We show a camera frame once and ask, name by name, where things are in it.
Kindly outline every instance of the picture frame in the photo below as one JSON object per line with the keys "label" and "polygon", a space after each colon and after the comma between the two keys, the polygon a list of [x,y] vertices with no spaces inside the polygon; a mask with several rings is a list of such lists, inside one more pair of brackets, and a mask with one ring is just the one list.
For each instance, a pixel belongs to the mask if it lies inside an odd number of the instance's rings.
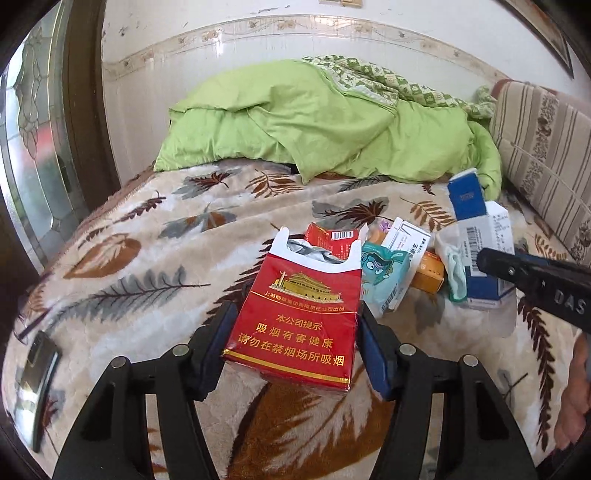
{"label": "picture frame", "polygon": [[499,0],[515,14],[551,51],[571,78],[574,78],[569,45],[558,25],[534,0]]}

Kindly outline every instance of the blue box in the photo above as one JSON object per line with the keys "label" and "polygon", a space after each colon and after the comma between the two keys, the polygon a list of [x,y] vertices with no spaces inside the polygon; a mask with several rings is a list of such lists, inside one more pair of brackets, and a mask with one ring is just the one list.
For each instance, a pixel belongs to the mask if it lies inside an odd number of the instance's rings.
{"label": "blue box", "polygon": [[498,308],[514,285],[481,272],[476,258],[483,248],[515,253],[509,212],[497,202],[484,200],[475,168],[453,176],[447,189],[458,220],[467,301],[475,307]]}

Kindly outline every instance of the gray leaf print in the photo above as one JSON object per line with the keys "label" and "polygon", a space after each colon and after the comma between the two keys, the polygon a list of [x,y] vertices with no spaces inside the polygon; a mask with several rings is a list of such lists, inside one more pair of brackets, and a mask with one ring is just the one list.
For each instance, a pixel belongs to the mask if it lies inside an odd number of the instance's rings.
{"label": "gray leaf print", "polygon": [[143,279],[135,275],[120,278],[116,283],[95,294],[62,308],[51,320],[49,330],[62,320],[76,317],[117,321],[128,313],[146,310],[168,303],[184,288],[205,287],[209,284],[185,284],[186,272],[181,265],[172,279],[166,272],[156,275],[148,270]]}
{"label": "gray leaf print", "polygon": [[360,187],[375,185],[377,183],[382,183],[383,181],[391,180],[392,179],[387,175],[371,175],[370,177],[365,177],[362,179],[348,180],[341,185],[339,192],[347,192],[348,190],[355,190]]}
{"label": "gray leaf print", "polygon": [[210,188],[215,187],[215,185],[223,184],[229,189],[230,187],[224,180],[237,172],[239,172],[238,169],[226,171],[219,170],[200,177],[185,177],[183,180],[183,186],[175,190],[173,193],[176,195],[182,194],[183,200],[187,200],[205,193]]}
{"label": "gray leaf print", "polygon": [[527,255],[528,253],[530,253],[530,248],[527,244],[527,240],[523,236],[514,243],[514,248],[515,252],[519,254]]}
{"label": "gray leaf print", "polygon": [[197,233],[236,221],[236,215],[229,212],[203,212],[200,215],[184,217],[167,222],[158,238],[180,238],[185,233],[197,230]]}
{"label": "gray leaf print", "polygon": [[521,383],[521,381],[527,377],[527,372],[519,377],[519,379],[513,383],[511,380],[511,373],[508,370],[503,370],[502,368],[496,373],[497,377],[499,378],[499,382],[501,386],[499,387],[499,392],[503,395],[503,399],[507,406],[511,410],[511,413],[514,412],[515,408],[515,387]]}
{"label": "gray leaf print", "polygon": [[354,199],[344,207],[312,201],[312,215],[321,219],[316,223],[327,230],[351,230],[366,223],[371,225],[377,218],[393,222],[392,219],[381,215],[387,210],[388,204],[387,197],[372,200]]}

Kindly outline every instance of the cartoon packaging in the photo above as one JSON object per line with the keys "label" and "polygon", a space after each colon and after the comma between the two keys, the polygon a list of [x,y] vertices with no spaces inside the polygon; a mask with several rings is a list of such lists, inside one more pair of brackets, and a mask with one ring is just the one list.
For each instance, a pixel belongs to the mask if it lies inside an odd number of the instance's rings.
{"label": "cartoon packaging", "polygon": [[347,391],[361,293],[361,241],[331,264],[293,252],[281,228],[251,287],[223,357],[312,387]]}
{"label": "cartoon packaging", "polygon": [[380,311],[381,306],[406,275],[409,266],[408,252],[389,250],[370,242],[363,244],[361,250],[363,300],[370,310]]}

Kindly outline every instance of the red cigarette pack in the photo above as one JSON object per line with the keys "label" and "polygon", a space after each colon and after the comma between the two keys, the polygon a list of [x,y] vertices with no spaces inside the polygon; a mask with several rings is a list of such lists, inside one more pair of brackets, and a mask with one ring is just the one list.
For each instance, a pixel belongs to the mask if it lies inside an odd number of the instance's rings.
{"label": "red cigarette pack", "polygon": [[287,247],[281,228],[242,306],[223,356],[313,387],[347,391],[361,292],[361,242],[329,264]]}

